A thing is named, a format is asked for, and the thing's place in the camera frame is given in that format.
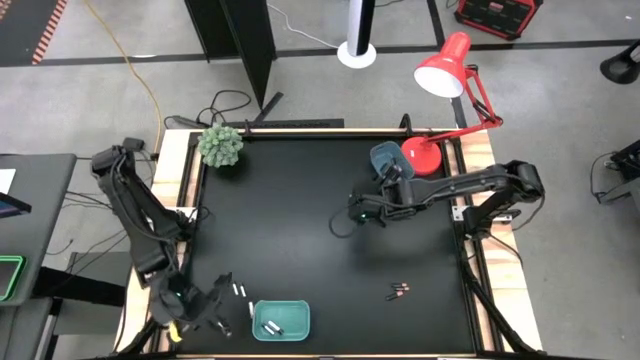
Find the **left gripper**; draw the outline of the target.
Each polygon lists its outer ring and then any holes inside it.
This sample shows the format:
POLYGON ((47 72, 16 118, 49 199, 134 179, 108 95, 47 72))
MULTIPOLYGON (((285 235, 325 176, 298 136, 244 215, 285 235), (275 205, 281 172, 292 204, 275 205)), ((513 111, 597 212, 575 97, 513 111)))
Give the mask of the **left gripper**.
MULTIPOLYGON (((214 281, 214 286, 204 292, 180 272, 156 275, 150 281, 152 317, 160 324, 172 321, 196 323, 215 310, 232 282, 231 272, 221 274, 214 281)), ((207 320, 206 324, 220 331, 224 337, 232 336, 232 329, 224 320, 207 320)))

